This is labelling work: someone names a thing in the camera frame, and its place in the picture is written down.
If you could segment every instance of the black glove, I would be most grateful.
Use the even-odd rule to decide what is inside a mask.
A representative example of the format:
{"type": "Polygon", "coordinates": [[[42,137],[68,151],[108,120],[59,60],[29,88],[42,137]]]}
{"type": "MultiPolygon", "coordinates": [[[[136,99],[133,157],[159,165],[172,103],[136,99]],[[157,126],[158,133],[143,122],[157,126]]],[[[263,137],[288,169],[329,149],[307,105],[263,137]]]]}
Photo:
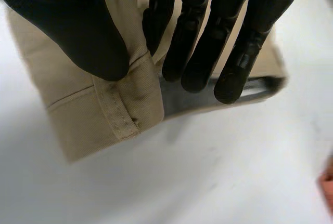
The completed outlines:
{"type": "MultiPolygon", "coordinates": [[[[163,64],[165,80],[182,79],[192,93],[204,89],[245,0],[212,0],[205,30],[195,48],[208,0],[182,0],[170,49],[163,64]]],[[[214,93],[222,103],[234,103],[242,92],[259,51],[273,24],[293,0],[249,0],[246,17],[214,93]]],[[[150,0],[143,19],[148,49],[153,54],[173,12],[174,0],[150,0]]]]}
{"type": "Polygon", "coordinates": [[[129,70],[129,55],[104,0],[4,0],[81,69],[108,81],[129,70]]]}

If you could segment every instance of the folded fabric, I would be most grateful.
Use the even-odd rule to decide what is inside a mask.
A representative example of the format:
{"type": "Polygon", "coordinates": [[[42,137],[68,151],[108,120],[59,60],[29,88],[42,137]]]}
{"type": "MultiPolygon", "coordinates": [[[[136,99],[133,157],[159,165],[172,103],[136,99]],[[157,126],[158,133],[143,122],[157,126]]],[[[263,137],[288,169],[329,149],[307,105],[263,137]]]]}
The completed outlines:
{"type": "MultiPolygon", "coordinates": [[[[8,8],[12,34],[70,162],[135,137],[159,124],[163,121],[164,109],[171,103],[165,96],[168,91],[163,90],[163,105],[159,71],[180,13],[181,0],[176,0],[173,18],[154,57],[147,50],[142,31],[142,14],[148,0],[106,2],[131,56],[128,75],[116,83],[104,81],[78,68],[43,32],[8,8]]],[[[218,76],[223,68],[244,12],[245,7],[213,76],[218,76]]],[[[272,79],[267,80],[270,93],[246,102],[266,98],[284,84],[283,66],[271,40],[264,45],[251,77],[276,80],[274,83],[272,79]]],[[[224,106],[214,102],[213,107],[224,106]]],[[[204,106],[194,105],[189,109],[202,108],[204,106]]]]}

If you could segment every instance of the white surface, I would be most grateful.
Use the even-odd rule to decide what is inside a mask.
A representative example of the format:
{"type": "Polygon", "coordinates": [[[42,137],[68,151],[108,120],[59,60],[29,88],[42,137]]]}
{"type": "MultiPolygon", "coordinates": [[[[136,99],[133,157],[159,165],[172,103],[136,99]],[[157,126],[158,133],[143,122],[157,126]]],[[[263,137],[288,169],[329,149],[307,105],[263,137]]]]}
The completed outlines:
{"type": "Polygon", "coordinates": [[[0,14],[3,224],[328,224],[333,12],[296,0],[277,24],[290,83],[267,102],[183,116],[73,165],[0,14]]]}

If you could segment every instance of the stitching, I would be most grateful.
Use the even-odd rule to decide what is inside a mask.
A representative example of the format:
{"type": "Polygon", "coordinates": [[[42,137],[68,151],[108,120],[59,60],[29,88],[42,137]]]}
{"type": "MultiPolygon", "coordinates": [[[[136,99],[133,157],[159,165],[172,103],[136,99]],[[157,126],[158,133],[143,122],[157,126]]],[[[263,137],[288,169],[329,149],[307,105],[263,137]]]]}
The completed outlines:
{"type": "Polygon", "coordinates": [[[93,87],[93,86],[94,86],[94,85],[87,86],[87,87],[85,87],[85,88],[83,88],[83,89],[81,89],[81,90],[78,90],[78,91],[76,91],[76,92],[74,92],[74,93],[71,93],[70,95],[67,95],[67,96],[65,96],[65,97],[63,97],[63,98],[60,98],[60,99],[58,99],[57,101],[55,101],[55,102],[51,103],[50,105],[46,106],[46,108],[50,108],[50,107],[52,107],[53,105],[55,105],[56,103],[58,103],[58,102],[60,102],[60,101],[62,101],[62,100],[64,100],[64,99],[66,99],[66,98],[69,98],[70,96],[73,96],[73,95],[75,95],[75,94],[77,94],[77,93],[80,93],[80,92],[82,92],[82,91],[84,91],[84,90],[87,90],[87,89],[89,89],[89,88],[91,88],[91,87],[93,87]]]}

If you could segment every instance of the beige fabric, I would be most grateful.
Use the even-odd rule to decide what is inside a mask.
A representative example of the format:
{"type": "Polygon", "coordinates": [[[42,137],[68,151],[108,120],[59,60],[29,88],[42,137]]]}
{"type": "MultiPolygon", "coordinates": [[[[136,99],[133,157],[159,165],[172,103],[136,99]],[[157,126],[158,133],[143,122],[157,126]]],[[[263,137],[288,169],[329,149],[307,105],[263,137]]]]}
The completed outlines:
{"type": "MultiPolygon", "coordinates": [[[[153,59],[141,27],[148,0],[106,2],[131,55],[130,72],[117,83],[79,69],[44,33],[8,9],[12,34],[69,161],[137,136],[163,120],[158,68],[154,64],[168,50],[181,1],[176,0],[174,16],[153,59]]],[[[239,23],[216,68],[217,73],[233,46],[239,23]]],[[[267,51],[260,54],[251,76],[283,76],[269,42],[265,46],[267,51]]]]}

